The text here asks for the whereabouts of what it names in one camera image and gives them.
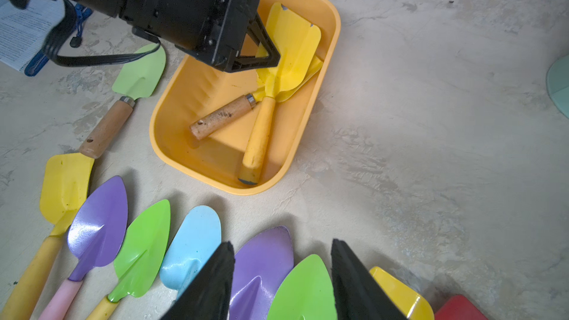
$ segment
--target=concrete floor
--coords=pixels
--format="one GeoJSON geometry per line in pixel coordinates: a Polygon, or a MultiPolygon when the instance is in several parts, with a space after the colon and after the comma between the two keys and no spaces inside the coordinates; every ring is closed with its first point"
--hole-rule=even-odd
{"type": "MultiPolygon", "coordinates": [[[[172,231],[198,204],[220,214],[239,248],[285,224],[296,260],[330,265],[332,238],[379,265],[434,310],[453,294],[490,319],[569,316],[569,119],[547,96],[545,74],[569,54],[569,0],[331,0],[343,28],[288,174],[257,196],[220,192],[162,163],[148,139],[152,110],[183,54],[168,65],[110,151],[93,187],[123,176],[130,220],[162,198],[172,231]]],[[[144,44],[95,14],[82,53],[144,44]]],[[[117,99],[119,66],[60,68],[36,78],[0,64],[0,303],[51,225],[38,209],[46,160],[75,151],[117,99]]],[[[65,249],[39,316],[75,266],[65,249]]],[[[85,318],[116,281],[91,272],[69,319],[85,318]]],[[[174,292],[157,280],[116,319],[156,319],[174,292]]]]}

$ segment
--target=yellow plastic tray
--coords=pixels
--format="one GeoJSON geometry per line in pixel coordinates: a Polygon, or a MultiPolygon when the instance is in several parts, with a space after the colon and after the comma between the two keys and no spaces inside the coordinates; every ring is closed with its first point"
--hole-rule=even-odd
{"type": "MultiPolygon", "coordinates": [[[[258,12],[263,21],[276,1],[320,27],[322,39],[317,56],[324,64],[295,95],[276,105],[271,140],[258,185],[246,186],[237,180],[258,107],[212,134],[197,149],[190,148],[188,143],[189,126],[198,118],[257,88],[254,70],[223,73],[186,55],[150,120],[150,141],[163,161],[197,180],[240,196],[271,188],[287,172],[340,34],[340,15],[328,0],[260,0],[258,12]]],[[[254,55],[255,52],[256,46],[247,39],[243,54],[254,55]]]]}

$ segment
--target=yellow handle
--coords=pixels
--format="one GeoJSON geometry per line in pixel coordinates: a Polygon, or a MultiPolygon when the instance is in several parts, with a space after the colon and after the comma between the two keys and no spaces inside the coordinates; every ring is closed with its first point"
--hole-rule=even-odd
{"type": "Polygon", "coordinates": [[[260,180],[260,173],[263,169],[263,160],[267,152],[268,137],[271,134],[271,124],[273,123],[273,112],[275,110],[275,98],[265,96],[260,104],[259,115],[252,127],[251,137],[245,154],[243,163],[239,171],[239,180],[248,185],[255,185],[260,180]]]}
{"type": "Polygon", "coordinates": [[[63,240],[63,235],[46,237],[4,305],[2,320],[30,319],[63,240]]]}
{"type": "Polygon", "coordinates": [[[104,297],[103,300],[97,305],[85,320],[103,320],[108,319],[115,309],[117,309],[118,302],[113,303],[109,298],[104,297]]]}

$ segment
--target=wooden handle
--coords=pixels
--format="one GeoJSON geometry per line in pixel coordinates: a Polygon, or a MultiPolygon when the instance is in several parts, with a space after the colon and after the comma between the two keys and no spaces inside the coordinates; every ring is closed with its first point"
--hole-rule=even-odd
{"type": "Polygon", "coordinates": [[[267,152],[268,137],[271,134],[273,124],[273,111],[276,100],[265,96],[260,104],[259,115],[252,127],[251,137],[247,143],[243,163],[239,171],[239,180],[247,185],[256,185],[260,180],[263,169],[263,160],[267,152]]]}
{"type": "Polygon", "coordinates": [[[116,101],[79,147],[79,152],[92,159],[101,157],[131,113],[132,106],[129,103],[116,101]]]}
{"type": "Polygon", "coordinates": [[[108,319],[115,309],[118,307],[118,302],[113,303],[109,301],[109,298],[104,297],[103,300],[99,302],[97,307],[91,311],[87,319],[85,320],[104,320],[108,319]]]}
{"type": "Polygon", "coordinates": [[[4,305],[2,320],[30,319],[63,240],[63,235],[46,237],[4,305]]]}
{"type": "Polygon", "coordinates": [[[227,103],[212,112],[208,116],[202,117],[200,120],[192,124],[189,127],[189,130],[197,141],[201,141],[225,125],[250,112],[252,107],[255,106],[254,104],[255,99],[252,95],[242,95],[231,103],[227,103]]]}

